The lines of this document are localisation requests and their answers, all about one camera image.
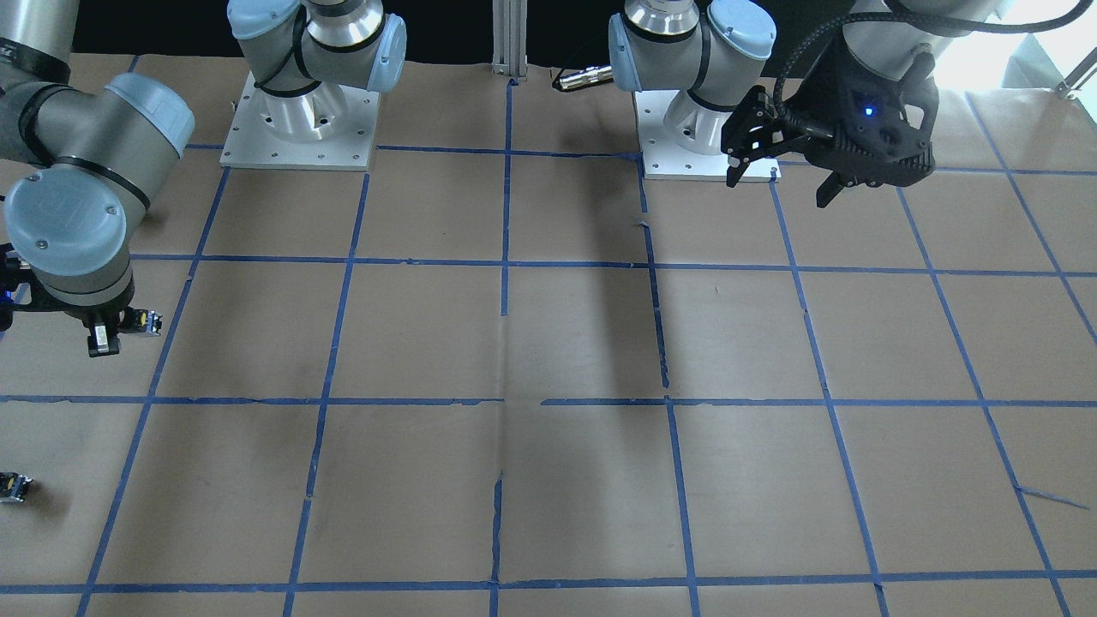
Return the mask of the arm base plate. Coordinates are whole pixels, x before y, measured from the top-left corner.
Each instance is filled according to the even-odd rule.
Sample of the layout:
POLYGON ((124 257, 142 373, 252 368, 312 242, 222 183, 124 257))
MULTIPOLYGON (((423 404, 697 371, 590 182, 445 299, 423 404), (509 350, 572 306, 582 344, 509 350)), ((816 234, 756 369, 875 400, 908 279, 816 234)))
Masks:
POLYGON ((725 183, 730 164, 721 137, 730 112, 698 105, 686 91, 644 91, 633 102, 646 178, 725 183))
POLYGON ((373 91, 332 83, 279 98, 248 75, 219 162, 270 171, 367 171, 380 102, 373 91))

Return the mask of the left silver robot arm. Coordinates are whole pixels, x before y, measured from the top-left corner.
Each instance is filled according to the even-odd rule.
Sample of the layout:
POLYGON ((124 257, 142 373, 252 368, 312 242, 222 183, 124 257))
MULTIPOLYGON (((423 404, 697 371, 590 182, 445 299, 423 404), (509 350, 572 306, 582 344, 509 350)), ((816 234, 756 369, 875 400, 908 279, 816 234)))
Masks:
POLYGON ((935 68, 952 40, 1014 33, 995 1, 855 1, 791 43, 758 1, 627 1, 608 20, 608 66, 626 93, 672 93, 663 128, 685 152, 753 165, 796 153, 827 171, 827 207, 859 186, 935 172, 935 68))

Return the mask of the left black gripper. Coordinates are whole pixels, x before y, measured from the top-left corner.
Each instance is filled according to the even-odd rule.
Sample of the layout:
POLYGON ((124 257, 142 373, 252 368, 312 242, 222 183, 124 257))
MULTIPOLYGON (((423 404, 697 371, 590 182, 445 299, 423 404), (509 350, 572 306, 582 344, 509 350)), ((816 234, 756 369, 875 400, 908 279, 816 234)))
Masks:
MULTIPOLYGON (((784 102, 788 124, 808 136, 806 159, 832 171, 816 189, 816 207, 829 206, 850 181, 908 187, 934 173, 934 55, 918 51, 908 70, 890 78, 863 65, 846 40, 828 43, 784 102)), ((723 125, 726 186, 774 183, 782 130, 765 87, 753 86, 723 125)))

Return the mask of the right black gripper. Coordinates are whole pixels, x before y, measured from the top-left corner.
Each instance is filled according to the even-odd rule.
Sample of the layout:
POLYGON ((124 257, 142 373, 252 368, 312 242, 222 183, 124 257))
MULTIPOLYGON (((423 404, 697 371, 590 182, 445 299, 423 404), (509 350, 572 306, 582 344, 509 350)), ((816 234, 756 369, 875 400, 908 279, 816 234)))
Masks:
POLYGON ((138 311, 129 306, 134 295, 133 291, 125 291, 121 296, 83 312, 81 324, 87 328, 87 354, 91 358, 118 355, 118 330, 138 327, 138 311))

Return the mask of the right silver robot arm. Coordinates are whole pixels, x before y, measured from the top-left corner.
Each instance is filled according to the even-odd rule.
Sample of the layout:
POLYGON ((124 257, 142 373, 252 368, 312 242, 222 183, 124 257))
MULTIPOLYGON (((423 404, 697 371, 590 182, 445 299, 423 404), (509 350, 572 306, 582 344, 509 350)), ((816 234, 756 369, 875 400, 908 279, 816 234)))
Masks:
MULTIPOLYGON (((133 308, 129 242, 195 132, 180 94, 147 75, 101 93, 69 83, 77 1, 3 3, 3 159, 31 165, 3 198, 3 328, 16 312, 63 313, 87 354, 122 333, 156 336, 133 308), (8 294, 27 287, 27 303, 8 294)), ((363 171, 378 97, 399 82, 407 27, 380 1, 231 1, 249 78, 220 161, 239 168, 363 171)))

